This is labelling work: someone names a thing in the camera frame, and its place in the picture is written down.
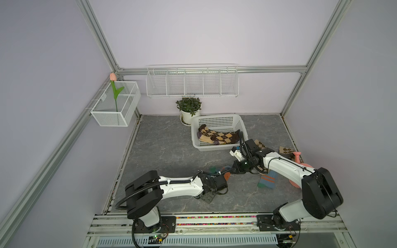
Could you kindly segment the white plastic perforated basket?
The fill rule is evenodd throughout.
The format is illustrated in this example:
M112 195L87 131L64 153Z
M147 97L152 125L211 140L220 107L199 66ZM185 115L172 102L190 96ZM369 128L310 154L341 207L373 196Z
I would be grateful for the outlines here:
M215 150L231 150L237 144L214 145L200 141L197 138L197 132L201 125L205 124L210 130L217 133L228 133L240 130L243 135L241 138L248 140L248 134L242 118L237 114L211 115L211 116L197 116L192 119L191 124L191 138L195 148L199 151L215 151Z

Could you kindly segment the dark brown argyle sock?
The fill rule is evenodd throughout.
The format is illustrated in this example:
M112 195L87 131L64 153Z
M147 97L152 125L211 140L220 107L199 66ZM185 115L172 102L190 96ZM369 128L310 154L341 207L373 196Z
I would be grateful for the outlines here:
M215 145L237 144L240 142L240 130L228 133L216 133L212 140Z
M205 143L222 145L224 144L220 133L210 130L205 124L201 125L197 132L197 138Z

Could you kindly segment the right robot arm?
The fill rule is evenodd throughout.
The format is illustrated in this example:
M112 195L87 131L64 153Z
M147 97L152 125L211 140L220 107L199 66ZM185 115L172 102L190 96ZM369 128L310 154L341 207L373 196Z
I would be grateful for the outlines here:
M322 220L337 212L344 199L329 170L304 166L281 156L270 148L260 148L254 140L241 141L230 154L236 158L230 171L243 174L255 170L262 175L276 172L301 188L302 198L286 203L273 211L263 223L277 230L285 230L292 223L307 217Z

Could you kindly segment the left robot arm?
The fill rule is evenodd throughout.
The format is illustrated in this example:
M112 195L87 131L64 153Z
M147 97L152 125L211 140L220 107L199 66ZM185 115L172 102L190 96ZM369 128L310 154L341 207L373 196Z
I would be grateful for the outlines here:
M132 220L132 230L137 233L173 233L175 217L161 216L157 207L164 199L191 196L211 203L216 195L223 195L227 189L224 173L198 171L192 177L169 178L151 170L125 187L125 197L113 205L117 210L125 210Z

